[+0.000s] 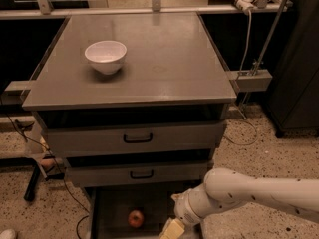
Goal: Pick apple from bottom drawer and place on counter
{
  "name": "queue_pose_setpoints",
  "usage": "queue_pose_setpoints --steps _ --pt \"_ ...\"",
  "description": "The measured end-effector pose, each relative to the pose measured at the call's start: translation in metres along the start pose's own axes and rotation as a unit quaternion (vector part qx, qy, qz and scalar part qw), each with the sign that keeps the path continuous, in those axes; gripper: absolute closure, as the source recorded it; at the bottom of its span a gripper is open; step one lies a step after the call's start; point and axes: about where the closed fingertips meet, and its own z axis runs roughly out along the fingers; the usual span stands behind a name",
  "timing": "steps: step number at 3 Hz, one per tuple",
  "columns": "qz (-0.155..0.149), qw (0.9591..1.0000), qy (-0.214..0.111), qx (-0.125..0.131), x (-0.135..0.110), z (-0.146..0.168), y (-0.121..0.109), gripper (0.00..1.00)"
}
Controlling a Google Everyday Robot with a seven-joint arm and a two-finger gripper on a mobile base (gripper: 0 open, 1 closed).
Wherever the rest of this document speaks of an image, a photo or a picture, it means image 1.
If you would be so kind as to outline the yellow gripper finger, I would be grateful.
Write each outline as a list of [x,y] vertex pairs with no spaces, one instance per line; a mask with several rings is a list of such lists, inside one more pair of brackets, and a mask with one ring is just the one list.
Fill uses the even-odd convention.
[[184,224],[177,218],[169,218],[159,235],[159,239],[178,239],[185,231]]

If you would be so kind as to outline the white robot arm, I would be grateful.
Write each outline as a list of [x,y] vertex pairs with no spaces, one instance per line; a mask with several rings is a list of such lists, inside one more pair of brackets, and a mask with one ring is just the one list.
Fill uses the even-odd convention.
[[187,228],[207,216],[248,202],[319,221],[318,179],[261,178],[214,168],[205,175],[201,185],[175,194],[172,199],[174,217],[166,222],[159,239],[179,239]]

